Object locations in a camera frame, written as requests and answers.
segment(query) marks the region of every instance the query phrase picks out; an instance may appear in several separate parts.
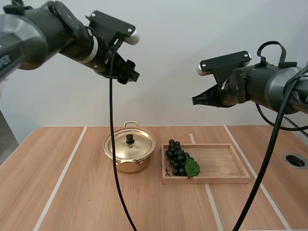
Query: grape bunch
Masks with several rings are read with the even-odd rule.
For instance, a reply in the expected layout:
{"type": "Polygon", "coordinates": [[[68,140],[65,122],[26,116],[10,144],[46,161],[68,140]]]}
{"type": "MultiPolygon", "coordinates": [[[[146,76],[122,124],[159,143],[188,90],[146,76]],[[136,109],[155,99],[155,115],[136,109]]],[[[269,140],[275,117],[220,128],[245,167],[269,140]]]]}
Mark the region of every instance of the grape bunch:
{"type": "Polygon", "coordinates": [[[172,174],[174,176],[187,176],[185,170],[186,158],[194,159],[181,149],[180,142],[169,140],[169,149],[165,154],[170,160],[170,164],[174,167],[172,174]]]}

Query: wooden tray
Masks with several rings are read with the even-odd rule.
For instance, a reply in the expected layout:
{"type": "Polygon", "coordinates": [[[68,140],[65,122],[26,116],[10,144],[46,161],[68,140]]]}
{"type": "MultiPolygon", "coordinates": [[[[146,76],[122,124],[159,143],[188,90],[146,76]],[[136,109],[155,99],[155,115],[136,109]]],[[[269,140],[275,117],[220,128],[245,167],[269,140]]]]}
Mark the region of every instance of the wooden tray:
{"type": "Polygon", "coordinates": [[[198,176],[173,176],[165,151],[168,144],[162,145],[163,184],[242,184],[249,183],[250,177],[231,144],[181,144],[200,166],[198,176]]]}

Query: black cable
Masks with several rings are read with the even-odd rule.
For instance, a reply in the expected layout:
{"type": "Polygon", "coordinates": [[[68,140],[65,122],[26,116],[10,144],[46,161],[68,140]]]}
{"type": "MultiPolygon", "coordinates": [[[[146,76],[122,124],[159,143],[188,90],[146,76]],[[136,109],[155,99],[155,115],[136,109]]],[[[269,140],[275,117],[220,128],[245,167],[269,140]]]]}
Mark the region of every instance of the black cable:
{"type": "MultiPolygon", "coordinates": [[[[265,122],[267,122],[269,125],[274,126],[275,124],[273,122],[271,122],[269,119],[266,118],[266,116],[263,114],[260,105],[256,103],[256,107],[258,112],[260,113],[260,116],[265,120],[265,122]]],[[[281,130],[285,130],[285,131],[302,131],[302,130],[306,130],[308,129],[308,126],[304,126],[304,127],[300,127],[300,128],[286,128],[286,127],[280,127],[281,130]]]]}
{"type": "Polygon", "coordinates": [[[276,121],[275,121],[275,124],[274,124],[274,128],[273,128],[273,132],[271,134],[271,137],[270,137],[270,140],[269,140],[269,145],[268,145],[268,148],[266,150],[266,154],[265,154],[265,157],[264,157],[264,160],[263,160],[263,163],[262,163],[262,166],[260,168],[260,171],[259,171],[259,174],[257,176],[257,179],[255,181],[255,184],[249,194],[249,197],[246,201],[246,204],[240,214],[240,217],[238,218],[234,228],[233,228],[233,231],[238,231],[239,228],[241,227],[246,215],[247,215],[247,212],[257,194],[257,191],[260,187],[260,184],[263,180],[263,177],[264,177],[264,174],[266,172],[266,169],[269,165],[269,162],[270,162],[270,158],[271,158],[271,155],[273,153],[273,150],[274,150],[274,146],[275,146],[275,143],[276,143],[276,140],[277,140],[277,136],[278,136],[278,132],[279,132],[279,129],[280,129],[280,125],[282,123],[282,119],[283,119],[283,115],[284,115],[284,111],[285,111],[285,108],[287,107],[287,104],[288,104],[288,101],[289,99],[291,98],[291,95],[292,95],[292,92],[293,92],[293,88],[295,87],[297,81],[299,78],[301,78],[304,73],[306,73],[308,71],[308,67],[304,67],[303,69],[301,69],[293,78],[291,78],[285,85],[285,88],[286,88],[286,91],[285,91],[285,94],[283,95],[283,99],[282,99],[282,103],[280,105],[280,108],[279,108],[279,111],[278,111],[278,114],[277,114],[277,117],[276,117],[276,121]]]}
{"type": "MultiPolygon", "coordinates": [[[[308,67],[304,67],[303,69],[300,70],[300,72],[305,73],[306,71],[308,71],[308,67]]],[[[290,78],[284,88],[283,88],[283,93],[285,93],[286,87],[293,81],[297,81],[298,79],[300,79],[301,77],[308,77],[306,75],[300,74],[300,75],[296,75],[295,77],[290,78]]],[[[267,122],[269,125],[274,126],[274,123],[271,122],[269,119],[266,118],[266,116],[263,114],[260,105],[256,103],[256,107],[258,112],[260,113],[260,116],[265,120],[265,122],[267,122]]],[[[281,130],[285,130],[285,131],[302,131],[302,130],[306,130],[308,129],[308,126],[303,126],[303,127],[297,127],[297,128],[285,128],[285,127],[280,127],[281,130]]]]}
{"type": "MultiPolygon", "coordinates": [[[[294,127],[299,128],[299,126],[294,123],[292,120],[290,120],[288,117],[283,117],[285,120],[287,120],[290,124],[292,124],[294,127]]],[[[308,133],[306,133],[305,131],[300,131],[304,136],[306,136],[306,138],[308,138],[308,133]]]]}
{"type": "Polygon", "coordinates": [[[280,42],[277,42],[277,41],[268,41],[268,42],[265,42],[263,43],[259,49],[257,50],[257,56],[259,56],[261,58],[260,60],[260,63],[257,64],[256,66],[257,67],[262,67],[262,66],[266,66],[266,58],[264,56],[261,55],[261,52],[262,50],[268,46],[268,45],[272,45],[272,44],[275,44],[275,45],[279,45],[280,48],[281,48],[281,55],[280,55],[280,59],[279,59],[279,62],[280,63],[283,63],[284,60],[285,60],[285,57],[287,55],[287,51],[285,50],[285,48],[283,47],[283,45],[280,44],[280,42]]]}
{"type": "Polygon", "coordinates": [[[122,206],[124,208],[125,214],[133,228],[134,231],[137,231],[132,219],[130,218],[130,215],[128,213],[128,210],[126,208],[122,193],[121,193],[121,189],[120,189],[120,184],[119,184],[119,179],[117,177],[117,171],[116,171],[116,145],[115,145],[115,135],[114,135],[114,120],[113,120],[113,103],[112,103],[112,68],[113,68],[113,64],[114,64],[114,59],[115,59],[115,54],[116,54],[116,50],[117,47],[120,47],[121,41],[116,44],[116,48],[114,49],[112,56],[111,56],[111,60],[110,60],[110,69],[109,69],[109,115],[110,115],[110,131],[111,131],[111,144],[112,144],[112,158],[113,158],[113,166],[114,166],[114,174],[115,174],[115,183],[116,183],[116,188],[117,188],[117,192],[119,194],[122,206]]]}

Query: round hole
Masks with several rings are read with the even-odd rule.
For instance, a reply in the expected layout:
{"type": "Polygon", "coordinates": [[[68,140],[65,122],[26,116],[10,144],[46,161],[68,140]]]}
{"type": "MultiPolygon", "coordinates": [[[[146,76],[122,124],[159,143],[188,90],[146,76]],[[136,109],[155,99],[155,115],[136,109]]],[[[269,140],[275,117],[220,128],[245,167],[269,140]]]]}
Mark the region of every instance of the round hole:
{"type": "Polygon", "coordinates": [[[289,164],[291,164],[291,165],[293,165],[295,167],[303,167],[303,166],[305,166],[305,162],[301,158],[299,158],[299,157],[297,157],[295,155],[287,155],[285,157],[285,159],[289,162],[289,164]]]}

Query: black lid knob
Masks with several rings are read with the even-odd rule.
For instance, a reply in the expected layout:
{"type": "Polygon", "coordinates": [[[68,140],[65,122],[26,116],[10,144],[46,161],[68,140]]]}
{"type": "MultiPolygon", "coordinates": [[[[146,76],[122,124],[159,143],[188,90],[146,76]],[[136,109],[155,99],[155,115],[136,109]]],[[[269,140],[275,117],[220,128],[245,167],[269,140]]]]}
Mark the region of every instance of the black lid knob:
{"type": "Polygon", "coordinates": [[[126,135],[126,143],[127,144],[133,144],[135,141],[134,141],[134,136],[132,134],[128,134],[126,135]]]}

